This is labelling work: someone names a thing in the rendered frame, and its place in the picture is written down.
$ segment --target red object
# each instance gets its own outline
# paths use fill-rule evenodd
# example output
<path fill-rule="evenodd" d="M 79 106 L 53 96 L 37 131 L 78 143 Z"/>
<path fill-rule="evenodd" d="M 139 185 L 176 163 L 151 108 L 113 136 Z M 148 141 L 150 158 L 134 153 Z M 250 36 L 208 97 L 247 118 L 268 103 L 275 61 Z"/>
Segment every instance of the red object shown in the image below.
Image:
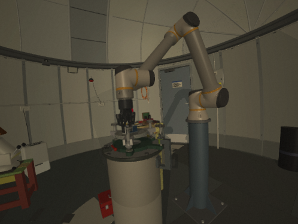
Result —
<path fill-rule="evenodd" d="M 0 190 L 0 195 L 5 195 L 7 193 L 18 192 L 19 193 L 19 200 L 11 201 L 8 203 L 0 204 L 0 211 L 4 211 L 6 209 L 22 206 L 22 209 L 29 208 L 31 205 L 30 197 L 33 191 L 38 189 L 37 185 L 37 175 L 35 173 L 34 162 L 32 161 L 27 166 L 27 172 L 29 177 L 29 183 L 26 183 L 25 172 L 21 174 L 14 175 L 16 179 L 16 187 L 9 187 Z"/>
<path fill-rule="evenodd" d="M 113 145 L 111 145 L 111 147 L 114 149 L 114 151 L 117 151 L 117 148 Z"/>
<path fill-rule="evenodd" d="M 101 207 L 102 218 L 106 218 L 114 214 L 112 210 L 111 190 L 107 190 L 98 194 L 99 206 Z"/>

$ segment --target wall outlet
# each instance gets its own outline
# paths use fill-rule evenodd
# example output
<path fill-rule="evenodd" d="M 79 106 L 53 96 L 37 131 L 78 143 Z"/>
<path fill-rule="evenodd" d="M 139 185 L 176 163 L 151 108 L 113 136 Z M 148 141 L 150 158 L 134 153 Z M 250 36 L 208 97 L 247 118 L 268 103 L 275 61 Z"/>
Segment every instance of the wall outlet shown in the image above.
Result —
<path fill-rule="evenodd" d="M 21 111 L 29 111 L 30 110 L 30 106 L 21 106 Z"/>

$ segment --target dark floor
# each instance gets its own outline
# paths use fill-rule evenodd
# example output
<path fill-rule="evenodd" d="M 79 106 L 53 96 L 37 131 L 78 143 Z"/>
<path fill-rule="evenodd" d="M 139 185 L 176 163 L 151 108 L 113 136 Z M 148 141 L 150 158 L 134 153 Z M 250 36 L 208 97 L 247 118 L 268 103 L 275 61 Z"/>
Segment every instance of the dark floor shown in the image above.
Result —
<path fill-rule="evenodd" d="M 188 145 L 177 150 L 178 168 L 163 170 L 164 224 L 195 224 L 172 198 L 189 185 Z M 55 224 L 91 198 L 110 189 L 107 160 L 101 149 L 51 163 L 51 170 L 37 175 L 39 189 L 31 206 L 0 211 L 0 224 Z M 0 189 L 15 186 L 0 185 Z M 298 172 L 280 168 L 277 161 L 237 150 L 209 147 L 209 193 L 227 204 L 212 224 L 297 224 Z M 18 199 L 0 196 L 0 203 Z"/>

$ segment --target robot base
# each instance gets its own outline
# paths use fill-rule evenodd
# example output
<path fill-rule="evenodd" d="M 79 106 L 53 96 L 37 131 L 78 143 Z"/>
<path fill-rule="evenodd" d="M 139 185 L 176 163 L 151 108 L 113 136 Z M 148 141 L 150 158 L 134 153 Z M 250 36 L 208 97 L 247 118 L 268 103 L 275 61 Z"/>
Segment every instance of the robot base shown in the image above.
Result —
<path fill-rule="evenodd" d="M 177 206 L 179 206 L 186 214 L 188 214 L 196 223 L 209 224 L 227 207 L 227 204 L 223 204 L 222 201 L 220 201 L 219 199 L 217 199 L 216 197 L 210 194 L 208 196 L 217 215 L 212 213 L 207 208 L 198 209 L 198 208 L 192 207 L 191 209 L 186 211 L 190 197 L 185 192 L 173 198 L 172 201 Z"/>

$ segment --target white box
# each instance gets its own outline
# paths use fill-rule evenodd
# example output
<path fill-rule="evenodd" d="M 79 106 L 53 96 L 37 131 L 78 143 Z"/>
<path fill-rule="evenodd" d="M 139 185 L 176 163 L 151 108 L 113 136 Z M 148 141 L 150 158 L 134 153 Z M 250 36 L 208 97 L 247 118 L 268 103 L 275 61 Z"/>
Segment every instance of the white box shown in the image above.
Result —
<path fill-rule="evenodd" d="M 51 168 L 48 159 L 47 143 L 40 141 L 27 145 L 21 149 L 21 154 L 22 160 L 33 159 L 36 175 Z"/>

